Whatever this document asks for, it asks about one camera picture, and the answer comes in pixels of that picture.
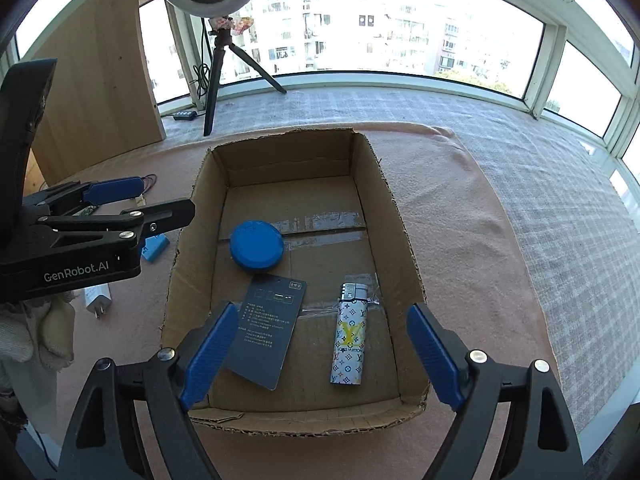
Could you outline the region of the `white gloved left hand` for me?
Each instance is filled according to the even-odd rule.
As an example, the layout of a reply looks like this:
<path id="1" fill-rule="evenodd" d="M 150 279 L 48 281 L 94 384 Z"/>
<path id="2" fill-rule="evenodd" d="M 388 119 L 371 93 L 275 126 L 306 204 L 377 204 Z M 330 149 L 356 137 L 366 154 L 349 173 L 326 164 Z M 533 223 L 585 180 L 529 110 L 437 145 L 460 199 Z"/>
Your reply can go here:
<path id="1" fill-rule="evenodd" d="M 58 372 L 74 360 L 75 309 L 71 292 L 1 305 L 1 359 L 32 358 Z"/>

